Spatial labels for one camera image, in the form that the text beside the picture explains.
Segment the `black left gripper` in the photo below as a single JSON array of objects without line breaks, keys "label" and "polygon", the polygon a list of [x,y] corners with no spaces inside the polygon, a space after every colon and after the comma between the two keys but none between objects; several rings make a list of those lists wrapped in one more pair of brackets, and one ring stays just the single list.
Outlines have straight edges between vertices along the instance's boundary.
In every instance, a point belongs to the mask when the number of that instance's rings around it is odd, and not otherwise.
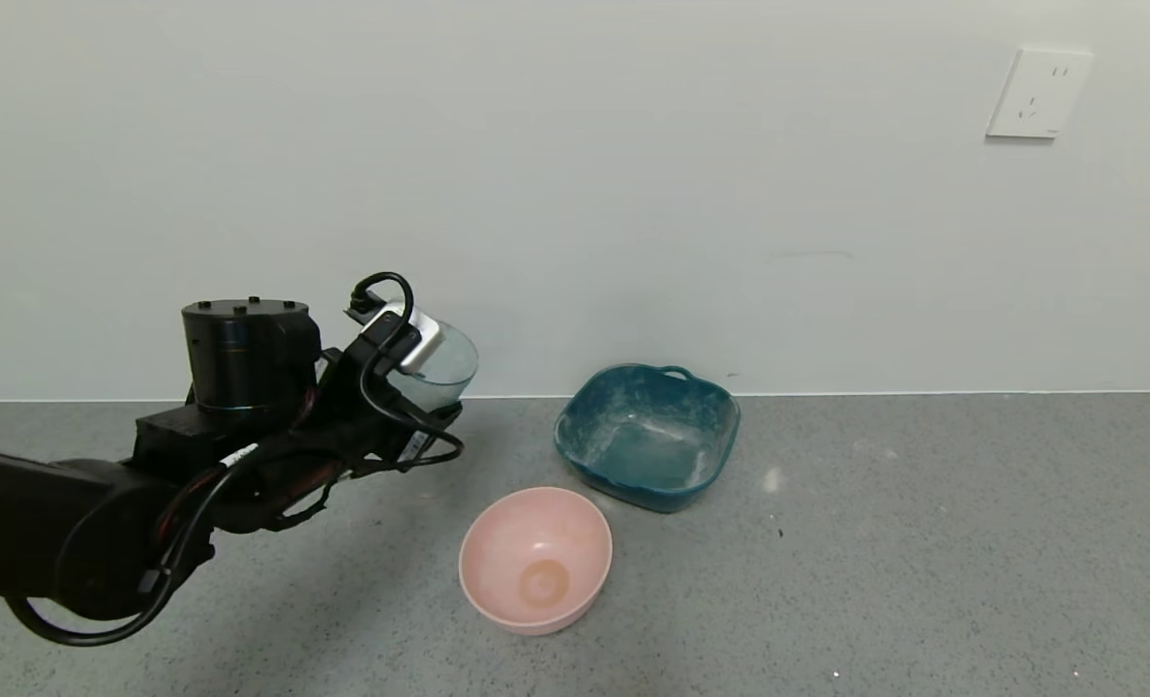
[{"label": "black left gripper", "polygon": [[439,380],[437,375],[401,374],[390,372],[386,380],[394,392],[378,395],[379,405],[390,413],[402,416],[407,424],[394,422],[358,403],[352,423],[352,439],[362,450],[365,464],[355,465],[356,473],[408,472],[419,459],[430,453],[438,438],[419,431],[415,423],[435,428],[434,419],[446,418],[463,396],[463,380]]}]

